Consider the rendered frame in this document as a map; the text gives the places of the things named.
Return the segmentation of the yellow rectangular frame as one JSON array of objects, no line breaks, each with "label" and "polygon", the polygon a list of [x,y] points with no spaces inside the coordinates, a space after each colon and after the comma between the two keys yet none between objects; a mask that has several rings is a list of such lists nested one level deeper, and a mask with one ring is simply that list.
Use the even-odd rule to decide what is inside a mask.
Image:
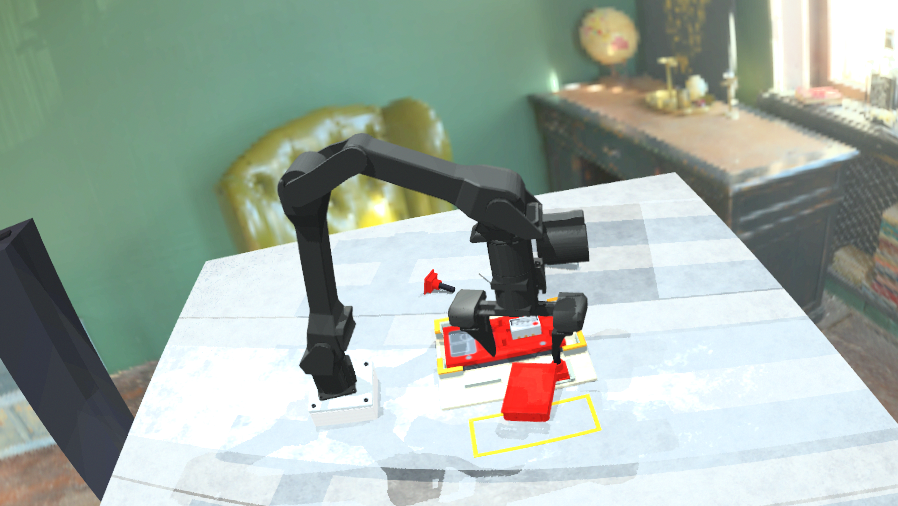
[{"label": "yellow rectangular frame", "polygon": [[491,454],[496,454],[496,453],[501,453],[501,452],[506,452],[506,451],[511,451],[511,450],[517,450],[517,449],[521,449],[521,448],[527,448],[527,447],[531,447],[531,446],[537,446],[537,445],[541,445],[541,444],[547,444],[547,443],[551,443],[551,442],[557,442],[557,441],[561,441],[561,440],[564,440],[564,439],[567,439],[567,438],[576,437],[576,436],[581,436],[581,435],[586,435],[586,434],[590,434],[590,433],[593,433],[593,432],[602,430],[601,427],[600,427],[600,423],[599,423],[599,421],[598,421],[598,419],[597,419],[598,417],[596,416],[595,409],[594,409],[594,407],[593,407],[593,405],[592,405],[593,403],[592,403],[592,401],[591,401],[591,399],[590,399],[590,395],[589,395],[589,394],[587,394],[587,395],[582,395],[582,396],[577,396],[577,397],[573,397],[573,398],[568,398],[568,399],[563,400],[563,401],[553,402],[552,405],[554,405],[554,404],[560,404],[560,403],[564,403],[564,402],[570,402],[570,401],[574,401],[574,400],[580,400],[580,399],[583,399],[583,398],[585,398],[585,397],[586,397],[587,400],[588,400],[587,403],[589,404],[590,411],[591,411],[591,413],[592,413],[592,415],[593,415],[592,417],[593,417],[593,419],[594,419],[595,426],[597,427],[596,429],[586,430],[586,431],[584,431],[584,432],[577,433],[577,434],[571,434],[571,435],[567,435],[567,436],[561,436],[561,437],[553,438],[553,439],[550,439],[550,440],[547,440],[547,441],[541,441],[541,442],[537,442],[537,443],[531,443],[531,444],[527,444],[527,445],[521,445],[521,446],[517,446],[517,447],[511,447],[511,448],[507,448],[507,449],[501,449],[501,450],[496,450],[496,451],[491,451],[491,452],[486,452],[486,453],[481,453],[481,454],[478,454],[478,451],[477,451],[477,446],[476,446],[476,441],[475,441],[475,435],[474,435],[474,430],[475,430],[475,429],[474,429],[473,421],[483,420],[483,419],[488,419],[488,418],[494,418],[494,417],[498,417],[498,416],[503,416],[503,414],[491,415],[491,416],[480,417],[480,418],[470,418],[470,419],[469,419],[469,425],[470,425],[470,431],[471,431],[471,437],[472,437],[472,442],[471,442],[471,443],[472,443],[472,449],[473,449],[473,455],[474,455],[474,458],[476,458],[476,457],[481,457],[481,456],[486,456],[486,455],[491,455]]}]

